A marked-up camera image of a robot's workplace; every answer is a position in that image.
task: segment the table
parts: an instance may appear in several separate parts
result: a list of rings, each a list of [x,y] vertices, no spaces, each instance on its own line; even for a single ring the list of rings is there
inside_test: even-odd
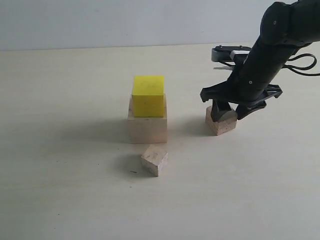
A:
[[[320,78],[283,69],[279,99],[211,136],[219,44],[0,52],[0,239],[319,239]],[[165,77],[161,177],[129,143],[135,75]]]

